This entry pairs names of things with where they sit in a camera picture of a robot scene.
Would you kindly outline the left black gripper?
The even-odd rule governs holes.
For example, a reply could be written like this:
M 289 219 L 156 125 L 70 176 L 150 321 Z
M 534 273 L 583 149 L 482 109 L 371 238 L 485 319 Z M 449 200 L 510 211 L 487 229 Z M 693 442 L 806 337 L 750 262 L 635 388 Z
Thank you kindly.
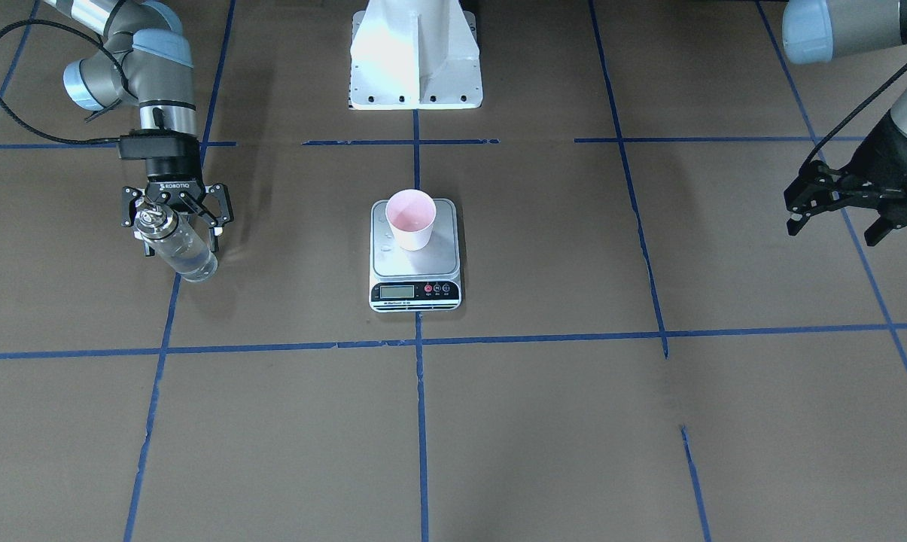
M 797 236 L 812 216 L 835 212 L 852 202 L 839 185 L 841 180 L 842 172 L 821 160 L 801 165 L 797 178 L 784 190 L 790 213 L 788 236 Z M 890 113 L 884 114 L 845 166 L 845 190 L 853 191 L 862 207 L 878 212 L 863 234 L 866 246 L 875 247 L 894 230 L 907 227 L 907 136 Z

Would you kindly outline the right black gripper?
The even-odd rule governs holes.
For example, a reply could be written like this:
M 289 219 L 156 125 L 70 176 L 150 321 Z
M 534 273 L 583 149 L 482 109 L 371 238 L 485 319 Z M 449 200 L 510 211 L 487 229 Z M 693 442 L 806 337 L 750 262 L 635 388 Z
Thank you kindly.
M 205 189 L 201 158 L 198 154 L 188 157 L 150 157 L 145 159 L 147 185 L 145 192 L 134 187 L 123 187 L 120 193 L 122 202 L 122 227 L 131 229 L 133 236 L 140 241 L 144 257 L 153 257 L 155 250 L 137 230 L 135 220 L 138 210 L 149 202 L 160 203 L 171 207 L 175 212 L 197 215 L 208 227 L 208 244 L 212 253 L 219 250 L 219 238 L 225 226 L 234 219 L 232 198 L 224 183 L 216 183 Z M 217 214 L 210 212 L 205 199 L 213 198 L 217 203 Z

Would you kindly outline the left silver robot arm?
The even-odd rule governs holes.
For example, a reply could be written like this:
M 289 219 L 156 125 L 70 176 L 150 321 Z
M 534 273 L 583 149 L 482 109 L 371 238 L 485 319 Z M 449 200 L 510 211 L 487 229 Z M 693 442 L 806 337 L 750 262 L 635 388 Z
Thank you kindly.
M 907 1 L 790 1 L 781 22 L 784 52 L 794 64 L 907 44 Z M 907 63 L 891 81 L 907 72 Z M 812 151 L 784 190 L 787 232 L 797 236 L 811 217 L 845 207 L 873 209 L 865 231 L 876 246 L 890 231 L 907 227 L 907 89 L 884 113 L 842 168 Z

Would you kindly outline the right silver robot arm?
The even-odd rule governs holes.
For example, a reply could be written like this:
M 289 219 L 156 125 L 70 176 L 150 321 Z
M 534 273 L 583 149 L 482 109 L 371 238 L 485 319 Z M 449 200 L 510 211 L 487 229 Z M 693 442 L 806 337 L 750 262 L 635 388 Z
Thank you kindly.
M 233 219 L 225 185 L 205 185 L 193 88 L 193 61 L 178 15 L 157 1 L 54 1 L 59 13 L 102 39 L 99 52 L 63 72 L 70 99 L 91 114 L 129 106 L 140 127 L 120 135 L 123 160 L 145 162 L 147 185 L 126 196 L 148 198 L 209 230 L 217 251 L 222 229 Z

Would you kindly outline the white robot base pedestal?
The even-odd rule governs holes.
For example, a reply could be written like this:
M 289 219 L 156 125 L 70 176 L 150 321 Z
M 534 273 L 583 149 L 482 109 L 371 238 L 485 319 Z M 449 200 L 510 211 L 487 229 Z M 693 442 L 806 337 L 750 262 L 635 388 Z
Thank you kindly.
M 470 1 L 368 2 L 352 17 L 349 107 L 481 107 L 478 11 Z

